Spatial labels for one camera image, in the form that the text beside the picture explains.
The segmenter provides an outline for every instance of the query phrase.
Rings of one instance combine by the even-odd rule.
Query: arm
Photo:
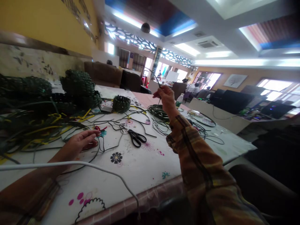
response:
[[[84,149],[97,146],[100,131],[74,135],[49,163],[72,161]],[[0,192],[1,224],[30,224],[40,221],[53,202],[59,185],[56,178],[67,166],[36,169]]]
[[[201,224],[267,224],[259,210],[245,201],[234,178],[222,166],[222,159],[180,114],[174,92],[161,86],[160,96],[170,118],[172,133],[167,142],[178,153],[187,196]]]

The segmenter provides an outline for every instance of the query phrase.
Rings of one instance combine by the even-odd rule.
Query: framed picture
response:
[[[231,88],[238,88],[246,77],[247,75],[231,74],[223,85]]]

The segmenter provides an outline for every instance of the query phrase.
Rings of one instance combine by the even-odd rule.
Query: computer monitor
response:
[[[221,99],[222,95],[225,93],[225,90],[222,90],[222,89],[218,89],[215,93],[213,93],[209,100],[212,104],[215,104],[217,103],[218,100]]]
[[[265,108],[263,108],[261,113],[274,119],[280,119],[294,108],[296,108],[296,106],[286,105],[279,102],[270,102]]]
[[[218,100],[214,105],[229,113],[238,114],[253,99],[254,95],[226,90],[221,99]]]

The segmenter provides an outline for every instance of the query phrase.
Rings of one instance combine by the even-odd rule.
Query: air conditioner vent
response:
[[[200,31],[200,32],[198,32],[198,33],[196,33],[194,35],[199,38],[199,37],[205,36],[205,33],[202,32],[202,31]]]
[[[219,46],[217,43],[214,41],[204,41],[204,42],[199,42],[198,46],[201,48],[213,48]]]

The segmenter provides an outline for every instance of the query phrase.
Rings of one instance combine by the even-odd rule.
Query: white cable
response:
[[[138,219],[141,218],[140,210],[139,210],[139,203],[138,203],[138,198],[137,196],[129,189],[127,186],[125,180],[118,174],[114,172],[110,172],[108,170],[102,169],[99,166],[96,166],[94,164],[88,163],[88,162],[82,162],[82,161],[67,161],[67,162],[51,162],[51,163],[39,163],[39,164],[19,164],[19,165],[1,165],[0,166],[0,171],[5,171],[5,170],[18,170],[18,169],[33,169],[33,168],[41,168],[41,167],[54,167],[54,166],[65,166],[65,165],[84,165],[88,167],[95,168],[97,170],[101,170],[106,173],[110,173],[112,175],[115,175],[119,177],[127,190],[130,192],[130,194],[135,198],[137,201],[137,210],[138,210]]]

